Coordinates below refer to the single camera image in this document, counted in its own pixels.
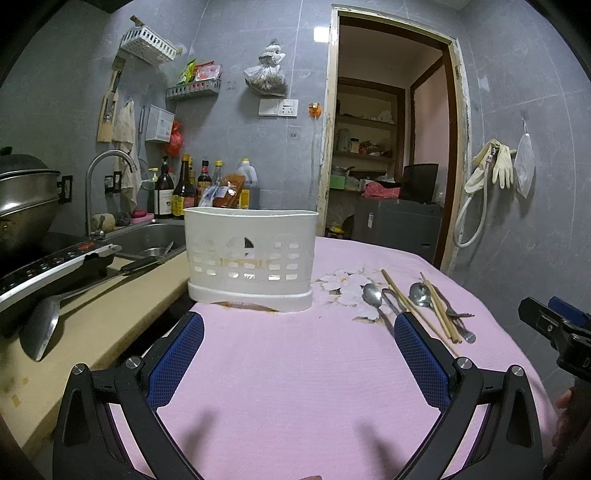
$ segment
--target glass bottle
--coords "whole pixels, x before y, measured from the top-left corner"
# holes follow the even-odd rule
[[[201,175],[197,179],[197,203],[199,205],[199,200],[205,193],[205,189],[212,184],[212,178],[209,176],[209,162],[207,160],[203,160],[201,162]]]
[[[216,160],[216,169],[213,171],[212,185],[220,185],[222,181],[222,160]]]
[[[154,218],[173,217],[174,182],[168,174],[168,157],[163,157],[160,176],[154,185]]]
[[[184,153],[181,157],[181,174],[177,186],[173,191],[173,215],[175,219],[184,219],[183,209],[196,205],[197,190],[191,185],[189,175],[189,155]]]

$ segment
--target pink wall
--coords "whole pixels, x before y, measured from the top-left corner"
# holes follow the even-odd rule
[[[433,199],[447,185],[449,107],[445,69],[441,67],[414,92],[415,163],[439,163]]]

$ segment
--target faucet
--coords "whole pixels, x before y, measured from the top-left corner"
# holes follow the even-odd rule
[[[100,162],[103,158],[106,158],[106,157],[123,158],[123,160],[125,160],[125,162],[129,166],[129,170],[131,172],[135,171],[134,166],[132,164],[131,157],[127,153],[125,153],[124,151],[121,151],[121,150],[106,150],[103,153],[99,153],[94,158],[94,160],[90,162],[90,165],[88,165],[88,170],[86,170],[86,190],[85,190],[85,194],[84,194],[84,204],[85,204],[85,208],[86,208],[86,236],[88,238],[93,238],[93,239],[98,239],[98,240],[104,239],[105,233],[102,230],[99,230],[96,232],[90,231],[90,216],[92,214],[90,211],[90,191],[92,189],[92,172],[95,170],[95,167],[97,166],[98,162]]]

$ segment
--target box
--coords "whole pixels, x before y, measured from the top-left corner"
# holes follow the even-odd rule
[[[345,189],[345,177],[341,176],[341,175],[331,175],[329,186],[332,189],[344,190]]]
[[[150,105],[150,114],[146,124],[146,142],[168,143],[170,132],[173,130],[173,120],[174,113]]]

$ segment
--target soy sauce bottle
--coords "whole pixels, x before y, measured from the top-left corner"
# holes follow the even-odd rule
[[[196,205],[197,190],[191,184],[189,172],[189,154],[184,153],[181,157],[181,174],[177,186],[173,191],[173,216],[177,220],[184,219],[183,209]]]

